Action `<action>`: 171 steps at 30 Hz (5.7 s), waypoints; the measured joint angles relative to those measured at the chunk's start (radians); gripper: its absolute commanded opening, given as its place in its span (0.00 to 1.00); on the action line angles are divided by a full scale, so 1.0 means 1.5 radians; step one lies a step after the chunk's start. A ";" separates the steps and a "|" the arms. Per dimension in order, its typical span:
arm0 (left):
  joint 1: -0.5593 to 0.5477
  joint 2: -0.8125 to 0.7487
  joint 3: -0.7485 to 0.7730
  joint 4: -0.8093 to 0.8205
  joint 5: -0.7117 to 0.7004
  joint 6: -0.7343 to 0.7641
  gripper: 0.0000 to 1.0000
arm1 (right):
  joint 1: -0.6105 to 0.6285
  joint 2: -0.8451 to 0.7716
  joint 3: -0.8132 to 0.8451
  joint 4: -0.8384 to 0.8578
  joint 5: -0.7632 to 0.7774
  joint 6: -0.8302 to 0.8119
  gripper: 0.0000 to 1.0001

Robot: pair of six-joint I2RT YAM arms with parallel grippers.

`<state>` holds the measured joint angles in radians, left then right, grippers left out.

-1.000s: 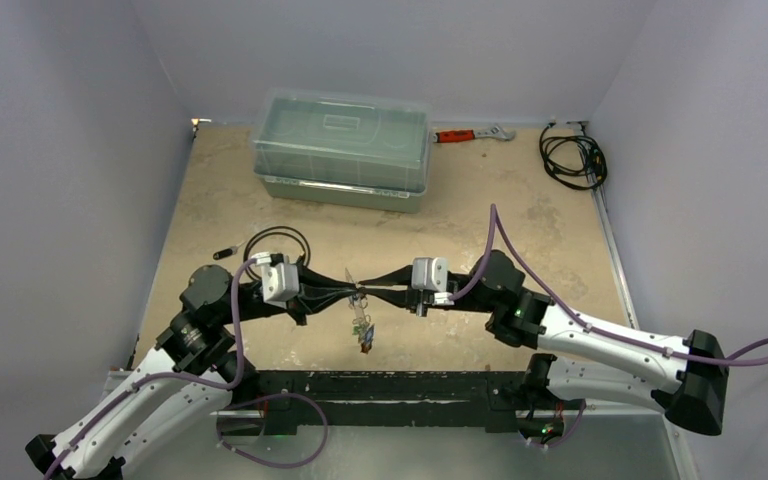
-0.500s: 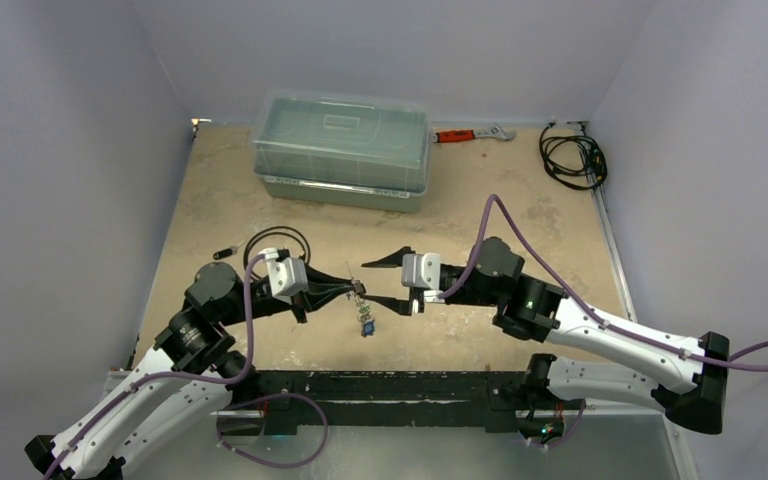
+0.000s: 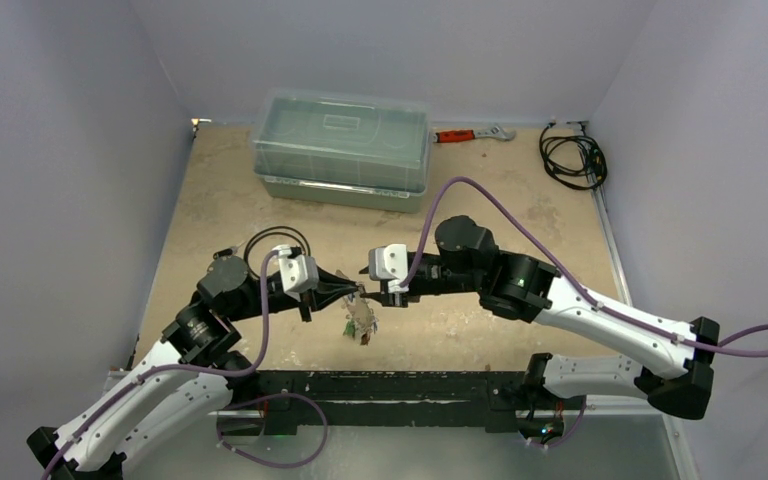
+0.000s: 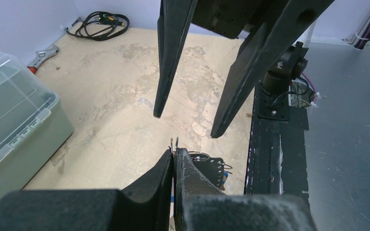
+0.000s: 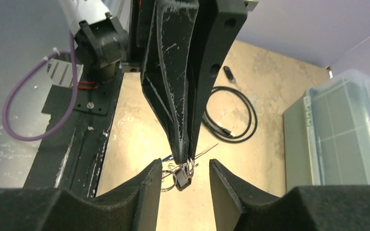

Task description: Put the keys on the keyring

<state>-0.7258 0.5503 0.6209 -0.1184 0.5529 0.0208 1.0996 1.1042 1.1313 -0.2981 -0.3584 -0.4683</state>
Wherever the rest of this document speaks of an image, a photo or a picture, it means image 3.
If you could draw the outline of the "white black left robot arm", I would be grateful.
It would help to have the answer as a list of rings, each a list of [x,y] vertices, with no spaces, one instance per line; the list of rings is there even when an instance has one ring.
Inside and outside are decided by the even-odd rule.
[[[171,428],[176,419],[194,418],[198,404],[249,407],[268,351],[270,314],[296,310],[308,322],[358,290],[298,247],[271,250],[260,274],[230,250],[217,252],[189,303],[113,389],[71,421],[28,437],[43,478],[119,479],[136,447],[160,436],[146,425],[149,416]]]

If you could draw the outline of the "metal keyring plate with keys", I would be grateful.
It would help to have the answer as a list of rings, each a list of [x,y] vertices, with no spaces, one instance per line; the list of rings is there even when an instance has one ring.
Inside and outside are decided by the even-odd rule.
[[[351,338],[361,346],[368,346],[378,330],[378,318],[368,300],[362,297],[365,284],[357,281],[357,291],[342,297],[341,308],[345,310],[346,323],[342,335]]]

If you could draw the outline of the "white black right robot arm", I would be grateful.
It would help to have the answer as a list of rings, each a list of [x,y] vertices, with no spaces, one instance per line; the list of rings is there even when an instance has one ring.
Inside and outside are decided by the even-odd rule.
[[[405,308],[424,296],[475,293],[496,317],[566,330],[613,350],[607,357],[533,355],[521,381],[533,406],[611,395],[644,399],[682,419],[704,417],[713,390],[716,321],[665,319],[577,288],[559,268],[500,249],[492,232],[468,216],[443,221],[434,241],[435,254],[419,255],[404,244],[370,250],[363,272],[380,284],[371,299]]]

